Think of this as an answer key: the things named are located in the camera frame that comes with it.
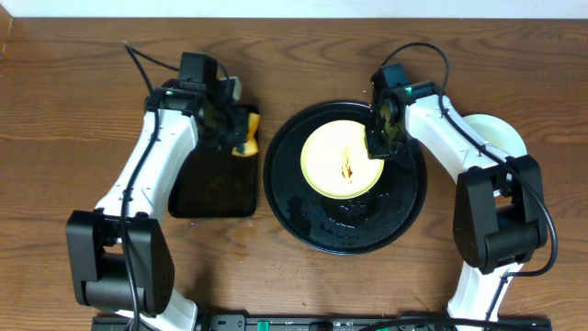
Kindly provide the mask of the yellow green sponge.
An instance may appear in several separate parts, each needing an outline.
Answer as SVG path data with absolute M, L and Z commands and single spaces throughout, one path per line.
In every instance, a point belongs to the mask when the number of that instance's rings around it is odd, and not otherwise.
M 260 116 L 257 113 L 248 114 L 248 132 L 244 143 L 238 143 L 232 148 L 232 155 L 239 157 L 250 157 L 259 151 L 256 134 L 259 126 Z

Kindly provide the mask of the yellow plate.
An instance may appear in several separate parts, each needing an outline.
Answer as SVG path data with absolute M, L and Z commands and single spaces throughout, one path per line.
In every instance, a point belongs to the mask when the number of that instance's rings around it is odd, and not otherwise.
M 315 191 L 345 200 L 369 191 L 379 181 L 384 162 L 368 157 L 365 125 L 334 120 L 310 134 L 301 150 L 300 167 Z

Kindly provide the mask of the light blue plate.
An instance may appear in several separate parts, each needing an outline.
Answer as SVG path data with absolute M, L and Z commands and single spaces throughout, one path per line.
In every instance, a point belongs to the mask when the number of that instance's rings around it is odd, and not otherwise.
M 527 154 L 522 137 L 506 121 L 486 114 L 468 115 L 463 120 L 486 141 L 506 151 L 512 157 Z

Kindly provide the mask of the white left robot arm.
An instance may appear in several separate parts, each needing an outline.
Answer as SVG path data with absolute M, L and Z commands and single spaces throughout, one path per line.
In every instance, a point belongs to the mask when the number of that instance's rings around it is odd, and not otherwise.
M 66 224 L 78 303 L 120 315 L 129 330 L 197 327 L 197 305 L 175 289 L 162 221 L 254 212 L 260 117 L 241 92 L 235 76 L 186 75 L 150 92 L 119 178 Z

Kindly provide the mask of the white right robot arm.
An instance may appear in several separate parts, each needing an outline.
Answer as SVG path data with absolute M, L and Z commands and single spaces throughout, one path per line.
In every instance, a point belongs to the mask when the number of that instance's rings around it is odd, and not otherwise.
M 544 201 L 541 170 L 516 131 L 497 141 L 460 116 L 432 82 L 373 85 L 373 158 L 423 144 L 456 183 L 453 238 L 464 260 L 448 315 L 461 329 L 488 329 L 514 278 L 553 267 L 559 243 Z

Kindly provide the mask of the rectangular black tray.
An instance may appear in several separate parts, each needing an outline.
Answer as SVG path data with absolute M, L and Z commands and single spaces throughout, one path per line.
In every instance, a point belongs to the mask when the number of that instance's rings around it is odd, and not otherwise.
M 257 113 L 253 105 L 239 105 Z M 232 155 L 231 150 L 198 147 L 182 164 L 169 196 L 175 218 L 248 217 L 256 208 L 258 153 Z

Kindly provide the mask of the round black tray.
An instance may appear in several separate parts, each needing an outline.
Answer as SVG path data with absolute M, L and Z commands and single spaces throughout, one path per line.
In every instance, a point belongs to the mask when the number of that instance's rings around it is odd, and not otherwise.
M 352 199 L 323 196 L 304 178 L 300 157 L 311 133 L 335 120 L 366 124 L 369 112 L 369 104 L 351 100 L 306 108 L 282 126 L 266 152 L 263 179 L 272 212 L 286 230 L 315 249 L 336 255 L 381 249 L 401 237 L 423 207 L 427 173 L 418 143 L 408 156 L 386 160 L 375 186 Z

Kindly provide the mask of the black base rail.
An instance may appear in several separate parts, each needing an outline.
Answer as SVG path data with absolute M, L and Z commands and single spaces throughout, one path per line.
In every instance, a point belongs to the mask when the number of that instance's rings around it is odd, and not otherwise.
M 434 323 L 435 319 L 444 319 L 443 324 Z M 493 325 L 478 327 L 474 325 L 458 325 L 455 319 L 449 322 L 448 316 L 407 313 L 394 319 L 352 318 L 352 317 L 247 317 L 242 314 L 216 314 L 197 318 L 192 330 L 196 331 L 308 331 L 331 330 L 352 331 L 362 330 L 373 325 L 394 322 L 396 325 L 383 325 L 378 330 L 554 330 L 552 323 L 546 318 L 506 317 L 498 322 L 482 321 Z M 132 330 L 129 318 L 121 316 L 94 317 L 92 331 Z

